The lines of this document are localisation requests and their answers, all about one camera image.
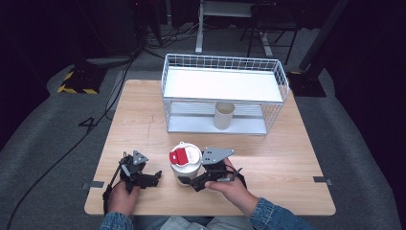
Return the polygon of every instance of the human arm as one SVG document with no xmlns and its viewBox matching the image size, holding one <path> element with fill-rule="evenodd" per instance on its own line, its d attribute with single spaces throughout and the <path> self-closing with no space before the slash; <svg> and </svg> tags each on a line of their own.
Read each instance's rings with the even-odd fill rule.
<svg viewBox="0 0 406 230">
<path fill-rule="evenodd" d="M 234 170 L 228 158 L 224 163 Z M 208 181 L 206 188 L 219 191 L 247 217 L 257 230 L 264 229 L 314 229 L 289 210 L 275 205 L 263 197 L 252 195 L 236 177 L 230 182 Z"/>
<path fill-rule="evenodd" d="M 119 182 L 108 199 L 108 213 L 105 215 L 100 229 L 132 229 L 132 221 L 129 216 L 134 210 L 139 192 L 140 187 L 134 186 L 129 194 L 125 188 L 125 182 Z"/>
</svg>

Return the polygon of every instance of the wooden table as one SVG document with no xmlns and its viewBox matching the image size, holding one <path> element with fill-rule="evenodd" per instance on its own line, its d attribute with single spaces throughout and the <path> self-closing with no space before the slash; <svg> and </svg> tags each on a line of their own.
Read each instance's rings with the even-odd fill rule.
<svg viewBox="0 0 406 230">
<path fill-rule="evenodd" d="M 176 182 L 169 165 L 169 152 L 182 141 L 202 150 L 206 147 L 235 150 L 230 160 L 236 168 L 242 168 L 248 189 L 296 215 L 335 213 L 327 184 L 314 181 L 314 176 L 323 173 L 292 95 L 266 136 L 167 133 L 164 117 L 160 81 L 125 83 L 94 177 L 95 181 L 105 182 L 104 188 L 90 189 L 84 207 L 86 213 L 103 213 L 102 193 L 123 152 L 132 154 L 138 150 L 149 158 L 143 173 L 162 171 L 163 174 L 158 187 L 140 192 L 134 215 L 241 215 L 221 193 L 208 189 L 197 193 L 192 187 Z"/>
</svg>

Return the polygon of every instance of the white shelf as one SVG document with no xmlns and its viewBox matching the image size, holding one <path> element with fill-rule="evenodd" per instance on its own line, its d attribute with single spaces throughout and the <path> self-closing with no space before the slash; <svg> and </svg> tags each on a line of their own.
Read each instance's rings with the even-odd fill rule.
<svg viewBox="0 0 406 230">
<path fill-rule="evenodd" d="M 282 103 L 272 71 L 170 66 L 165 99 Z"/>
</svg>

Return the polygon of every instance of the equipment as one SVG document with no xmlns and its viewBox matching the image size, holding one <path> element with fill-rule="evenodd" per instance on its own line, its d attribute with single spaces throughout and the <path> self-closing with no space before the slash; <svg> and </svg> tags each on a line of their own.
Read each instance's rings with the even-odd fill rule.
<svg viewBox="0 0 406 230">
<path fill-rule="evenodd" d="M 179 180 L 184 184 L 191 184 L 195 191 L 199 192 L 205 189 L 205 183 L 207 181 L 228 182 L 234 181 L 238 177 L 242 184 L 247 187 L 244 176 L 239 173 L 241 169 L 236 170 L 232 166 L 226 165 L 224 159 L 234 154 L 233 149 L 217 149 L 206 148 L 203 151 L 202 165 L 205 168 L 205 172 L 198 177 L 190 180 L 186 176 L 178 176 Z"/>
<path fill-rule="evenodd" d="M 162 171 L 157 172 L 155 175 L 143 174 L 143 169 L 147 164 L 146 161 L 148 158 L 137 150 L 133 151 L 133 155 L 134 156 L 130 154 L 127 155 L 126 152 L 124 152 L 124 157 L 120 160 L 119 167 L 114 173 L 110 184 L 107 185 L 107 189 L 102 194 L 105 215 L 108 212 L 108 199 L 110 198 L 111 191 L 113 190 L 112 184 L 114 183 L 119 171 L 121 181 L 118 183 L 125 182 L 125 187 L 129 194 L 134 186 L 140 186 L 142 189 L 145 189 L 146 187 L 156 187 L 158 185 Z"/>
</svg>

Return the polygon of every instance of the person's right hand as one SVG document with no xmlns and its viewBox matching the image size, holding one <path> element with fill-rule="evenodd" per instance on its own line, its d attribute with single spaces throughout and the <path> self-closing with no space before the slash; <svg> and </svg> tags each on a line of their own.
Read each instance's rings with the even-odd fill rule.
<svg viewBox="0 0 406 230">
<path fill-rule="evenodd" d="M 224 159 L 228 171 L 233 171 L 233 165 L 228 158 Z M 244 214 L 249 217 L 258 203 L 258 198 L 252 195 L 242 184 L 238 177 L 234 181 L 216 182 L 207 181 L 205 187 L 221 193 Z"/>
</svg>

